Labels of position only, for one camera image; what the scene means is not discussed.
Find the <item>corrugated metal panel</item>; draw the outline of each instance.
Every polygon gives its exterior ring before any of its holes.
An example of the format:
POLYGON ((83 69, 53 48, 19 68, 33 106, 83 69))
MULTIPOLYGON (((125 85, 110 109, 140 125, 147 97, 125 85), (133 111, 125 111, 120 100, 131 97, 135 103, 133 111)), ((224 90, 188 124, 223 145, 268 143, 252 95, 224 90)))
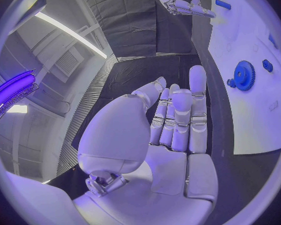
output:
POLYGON ((117 62, 118 60, 115 55, 111 55, 96 74, 88 89, 84 93, 63 140, 56 172, 57 176, 63 174, 78 163, 77 151, 71 146, 72 141, 87 114, 98 100, 106 79, 114 64, 117 62))

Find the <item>metal grating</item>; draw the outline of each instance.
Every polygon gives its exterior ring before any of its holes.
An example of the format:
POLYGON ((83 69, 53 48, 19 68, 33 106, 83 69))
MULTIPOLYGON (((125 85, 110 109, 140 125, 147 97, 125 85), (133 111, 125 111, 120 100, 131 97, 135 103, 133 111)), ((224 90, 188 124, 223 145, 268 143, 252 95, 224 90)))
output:
POLYGON ((79 61, 67 50, 57 61, 56 66, 65 74, 70 75, 72 70, 79 64, 79 61))
POLYGON ((86 92, 84 93, 74 115, 68 126, 68 129, 63 140, 63 144, 59 154, 58 166, 56 175, 59 176, 74 167, 77 161, 77 150, 72 147, 72 141, 83 123, 84 119, 92 109, 93 105, 98 100, 102 88, 107 80, 107 77, 118 60, 112 54, 96 74, 86 92))

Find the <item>ventilation grille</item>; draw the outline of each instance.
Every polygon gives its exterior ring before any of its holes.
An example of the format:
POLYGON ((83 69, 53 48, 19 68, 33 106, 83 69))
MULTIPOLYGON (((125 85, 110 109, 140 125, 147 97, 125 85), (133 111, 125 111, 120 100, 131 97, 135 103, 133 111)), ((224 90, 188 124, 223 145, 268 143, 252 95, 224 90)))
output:
POLYGON ((55 64, 61 71, 69 76, 79 65, 79 61, 68 50, 56 61, 55 64))
POLYGON ((71 144, 84 119, 98 100, 107 77, 114 64, 117 62, 117 58, 112 54, 106 60, 84 93, 65 134, 58 160, 57 176, 63 174, 78 163, 77 150, 73 148, 71 144))

